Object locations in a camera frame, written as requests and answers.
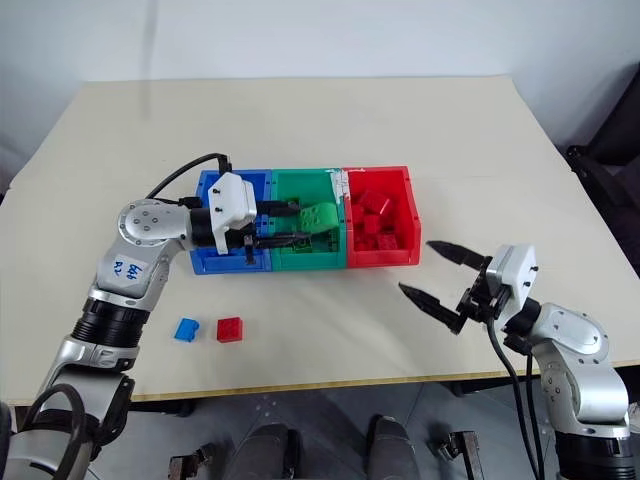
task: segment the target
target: red lego brick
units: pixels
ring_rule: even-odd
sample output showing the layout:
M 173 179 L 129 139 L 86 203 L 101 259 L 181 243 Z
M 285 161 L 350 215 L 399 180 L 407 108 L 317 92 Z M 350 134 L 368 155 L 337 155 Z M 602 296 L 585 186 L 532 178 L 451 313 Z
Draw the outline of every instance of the red lego brick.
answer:
M 365 190 L 358 203 L 376 215 L 388 215 L 391 212 L 391 199 L 374 190 Z
M 351 216 L 354 225 L 362 225 L 364 223 L 364 207 L 357 203 L 351 207 Z
M 220 343 L 241 341 L 242 319 L 240 317 L 231 317 L 218 320 L 217 339 Z
M 369 235 L 375 235 L 380 231 L 380 216 L 365 215 L 364 216 L 364 232 Z
M 378 243 L 378 249 L 380 250 L 397 250 L 398 242 L 396 242 L 396 236 L 389 233 L 383 233 L 376 237 Z

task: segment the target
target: green lego brick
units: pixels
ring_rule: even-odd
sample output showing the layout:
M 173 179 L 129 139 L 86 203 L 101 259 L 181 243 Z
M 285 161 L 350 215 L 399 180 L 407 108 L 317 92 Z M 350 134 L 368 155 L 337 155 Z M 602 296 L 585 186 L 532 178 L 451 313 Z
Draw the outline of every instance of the green lego brick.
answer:
M 305 233 L 322 233 L 340 228 L 335 203 L 318 203 L 300 210 L 300 230 Z
M 303 228 L 302 215 L 279 217 L 269 220 L 269 234 L 307 231 L 312 233 L 309 242 L 293 247 L 271 249 L 274 271 L 324 270 L 346 268 L 347 233 L 344 202 L 336 203 L 331 175 L 328 169 L 273 170 L 271 199 L 295 201 L 305 210 L 319 204 L 329 204 L 335 209 L 337 223 L 333 228 L 314 233 Z

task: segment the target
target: blue lego brick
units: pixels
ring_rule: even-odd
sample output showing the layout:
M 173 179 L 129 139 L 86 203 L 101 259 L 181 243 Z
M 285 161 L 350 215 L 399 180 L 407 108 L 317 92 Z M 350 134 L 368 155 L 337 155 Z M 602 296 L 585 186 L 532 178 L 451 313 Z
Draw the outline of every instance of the blue lego brick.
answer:
M 183 342 L 192 342 L 196 338 L 196 331 L 200 328 L 200 324 L 190 318 L 183 318 L 180 320 L 178 330 L 176 330 L 173 338 L 176 340 L 182 340 Z
M 234 170 L 244 180 L 251 182 L 256 201 L 271 200 L 271 170 Z M 202 199 L 204 207 L 209 207 L 207 191 L 220 178 L 217 170 L 203 170 L 200 173 L 196 196 Z M 260 236 L 268 236 L 269 221 L 266 215 L 256 218 L 256 231 Z M 215 248 L 197 248 L 190 252 L 191 264 L 196 275 L 216 273 L 270 272 L 269 250 L 254 249 L 255 264 L 247 265 L 244 248 L 233 248 L 228 255 L 218 254 Z

